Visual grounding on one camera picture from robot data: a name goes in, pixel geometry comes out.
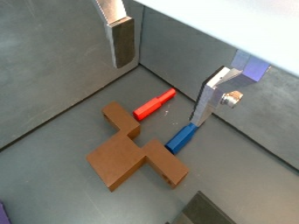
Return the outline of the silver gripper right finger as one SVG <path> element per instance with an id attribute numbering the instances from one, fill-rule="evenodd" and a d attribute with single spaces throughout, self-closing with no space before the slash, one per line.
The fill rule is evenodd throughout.
<path id="1" fill-rule="evenodd" d="M 231 66 L 221 66 L 201 83 L 191 124 L 200 127 L 219 105 L 233 108 L 243 97 L 239 89 L 257 83 L 268 68 L 269 64 L 264 60 L 237 50 Z"/>

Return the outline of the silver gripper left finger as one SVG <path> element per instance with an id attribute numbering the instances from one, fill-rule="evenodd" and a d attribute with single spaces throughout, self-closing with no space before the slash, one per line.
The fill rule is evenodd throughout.
<path id="1" fill-rule="evenodd" d="M 134 20 L 126 15 L 122 0 L 93 0 L 105 24 L 113 66 L 124 67 L 136 56 Z"/>

